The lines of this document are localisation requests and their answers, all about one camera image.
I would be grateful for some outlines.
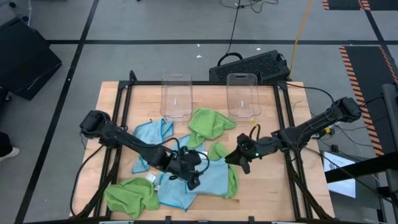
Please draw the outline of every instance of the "black and orange hazard tape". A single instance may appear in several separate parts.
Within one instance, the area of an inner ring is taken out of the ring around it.
[[[389,68],[389,70],[390,70],[390,72],[391,72],[391,75],[392,75],[392,77],[394,78],[394,81],[395,81],[396,83],[398,83],[397,75],[396,75],[396,73],[394,72],[394,69],[392,68],[391,63],[390,63],[390,60],[388,59],[388,57],[387,57],[385,51],[383,50],[382,47],[379,47],[379,49],[380,49],[381,53],[383,54],[384,60],[386,61],[386,64],[387,64],[387,66],[388,66],[388,68]]]
[[[353,66],[348,58],[347,50],[345,47],[343,47],[343,46],[340,47],[340,54],[343,57],[344,66],[346,67],[349,81],[351,82],[351,86],[353,87],[356,101],[358,102],[359,107],[361,108],[362,118],[363,118],[363,121],[365,122],[366,129],[368,130],[369,138],[372,142],[374,152],[376,153],[377,156],[382,156],[382,155],[384,155],[384,153],[382,151],[383,148],[380,145],[380,140],[377,136],[376,129],[372,125],[373,120],[372,120],[371,115],[369,114],[369,111],[365,105],[365,100],[363,98],[361,88],[359,87],[359,84],[357,82]]]
[[[371,10],[368,0],[358,0],[359,10]]]
[[[328,0],[322,0],[323,8],[329,10],[329,2]]]

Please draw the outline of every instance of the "black metal frame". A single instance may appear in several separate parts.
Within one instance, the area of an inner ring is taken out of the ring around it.
[[[193,85],[226,85],[225,82],[203,82],[203,81],[194,81],[192,83]],[[127,114],[129,111],[129,104],[130,104],[130,99],[131,99],[131,92],[132,92],[132,87],[133,85],[161,85],[161,82],[159,81],[137,81],[137,78],[133,72],[130,72],[130,80],[129,81],[120,81],[118,85],[118,92],[116,93],[116,101],[115,101],[115,106],[114,106],[114,111],[113,111],[113,116],[112,116],[112,122],[117,123],[118,121],[118,114],[119,114],[119,109],[120,109],[120,103],[121,103],[121,96],[123,93],[123,90],[127,88],[126,92],[126,98],[124,102],[124,108],[123,108],[123,115],[122,115],[122,121],[121,121],[121,126],[126,125],[127,121]],[[291,108],[290,104],[290,98],[289,98],[289,93],[287,89],[287,85],[283,85],[283,83],[275,83],[275,82],[264,82],[264,83],[259,83],[258,85],[260,86],[272,86],[274,89],[274,95],[275,95],[275,102],[276,102],[276,108],[277,108],[277,114],[278,114],[278,119],[279,119],[279,125],[280,128],[285,128],[285,123],[284,123],[284,115],[283,115],[283,110],[282,110],[282,105],[280,101],[280,95],[279,95],[279,89],[282,89],[283,94],[284,94],[284,100],[285,100],[285,105],[286,105],[286,110],[287,110],[287,117],[289,119],[289,125],[294,126],[294,118],[293,118],[293,111]],[[100,185],[104,183],[105,178],[107,177],[108,174],[108,167],[109,167],[109,162],[111,158],[111,153],[113,149],[107,148],[105,157],[104,157],[104,163],[102,167],[102,173],[101,173],[101,178],[100,178]],[[120,158],[121,158],[121,150],[122,148],[119,147],[116,149],[116,154],[114,157],[114,166],[116,166],[116,173],[113,176],[112,179],[112,184],[115,184],[118,179],[118,169],[119,169],[119,163],[120,163]],[[285,161],[286,163],[291,162],[291,156],[289,152],[285,152]],[[296,156],[296,164],[297,164],[297,172],[299,174],[299,177],[301,181],[304,183],[304,186],[307,186],[306,181],[305,181],[305,173],[303,169],[303,164],[301,160],[301,155],[300,153],[295,153]],[[302,218],[300,214],[300,206],[299,206],[299,200],[297,197],[297,189],[296,189],[296,184],[294,180],[288,175],[289,177],[289,187],[290,187],[290,194],[292,197],[292,206],[293,206],[293,211],[294,211],[294,217],[295,217],[295,222],[301,222],[301,223],[347,223],[347,224],[354,224],[353,222],[342,222],[338,220],[320,220],[320,219],[313,219],[312,215],[312,209],[311,206],[308,202],[308,200],[304,197],[304,205],[305,205],[305,214],[306,218]],[[53,223],[100,223],[104,221],[110,221],[111,218],[111,211],[109,208],[106,209],[106,215],[104,217],[100,216],[100,211],[101,211],[101,202],[103,198],[100,197],[100,200],[97,201],[95,205],[95,210],[93,217],[91,218],[73,218],[69,220],[52,220],[52,221],[47,221],[47,222],[35,222],[35,223],[46,223],[46,224],[53,224]],[[204,221],[172,221],[170,216],[166,216],[165,220],[134,220],[134,223],[201,223]],[[205,223],[273,223],[273,222],[256,222],[254,217],[248,217],[247,221],[205,221]]]

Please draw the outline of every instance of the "white label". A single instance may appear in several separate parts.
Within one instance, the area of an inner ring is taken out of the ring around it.
[[[156,176],[154,174],[148,173],[145,179],[149,180],[151,183],[154,183]]]
[[[202,155],[202,154],[199,154],[199,156],[200,156],[200,159],[206,159],[206,156],[204,156],[204,155]]]

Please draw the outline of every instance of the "yellow cable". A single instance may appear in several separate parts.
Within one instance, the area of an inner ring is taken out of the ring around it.
[[[294,61],[294,54],[296,53],[297,42],[299,41],[300,36],[301,36],[301,32],[303,31],[304,24],[305,24],[305,20],[307,19],[307,15],[308,15],[308,13],[310,12],[310,9],[311,9],[311,4],[312,4],[312,0],[308,0],[308,6],[307,6],[307,9],[305,10],[303,20],[301,21],[300,30],[298,31],[298,34],[297,34],[297,36],[296,36],[296,41],[294,42],[293,54],[292,54],[292,61],[291,61],[291,63],[290,63],[289,79],[290,79],[290,75],[291,75],[292,72],[293,72],[293,61]]]

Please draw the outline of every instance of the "light blue cloth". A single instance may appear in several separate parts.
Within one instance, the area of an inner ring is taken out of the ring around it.
[[[202,159],[201,163],[195,166],[197,171],[202,171],[207,166],[207,160]],[[186,186],[187,193],[194,194],[228,194],[228,165],[225,160],[210,161],[209,168],[199,176],[200,185],[193,190]]]
[[[187,183],[185,181],[180,179],[170,180],[169,177],[169,173],[161,172],[154,182],[155,187],[160,186],[157,191],[159,203],[187,211],[197,195],[186,193],[185,186]]]
[[[173,135],[173,128],[173,122],[166,123],[164,119],[160,119],[159,121],[150,121],[139,125],[136,127],[132,135],[147,144],[159,144],[163,142],[165,138]],[[147,172],[148,169],[148,162],[139,156],[138,160],[134,163],[132,173],[138,174],[141,172]]]
[[[187,142],[189,140],[189,134],[180,138],[178,141],[180,142],[180,147],[186,146]],[[172,150],[176,151],[177,150],[177,143],[175,142],[174,145],[172,146]],[[194,150],[198,152],[204,152],[205,149],[205,143],[200,144],[198,147],[194,148]]]

